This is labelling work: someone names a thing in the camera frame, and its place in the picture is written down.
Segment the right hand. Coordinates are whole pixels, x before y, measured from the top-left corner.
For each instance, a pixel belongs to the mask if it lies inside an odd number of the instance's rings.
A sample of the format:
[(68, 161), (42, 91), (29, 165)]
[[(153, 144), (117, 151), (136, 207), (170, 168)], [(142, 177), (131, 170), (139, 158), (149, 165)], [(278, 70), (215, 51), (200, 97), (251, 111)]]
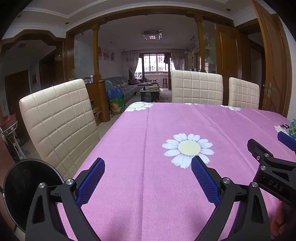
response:
[(270, 223), (271, 240), (295, 240), (295, 208), (280, 202)]

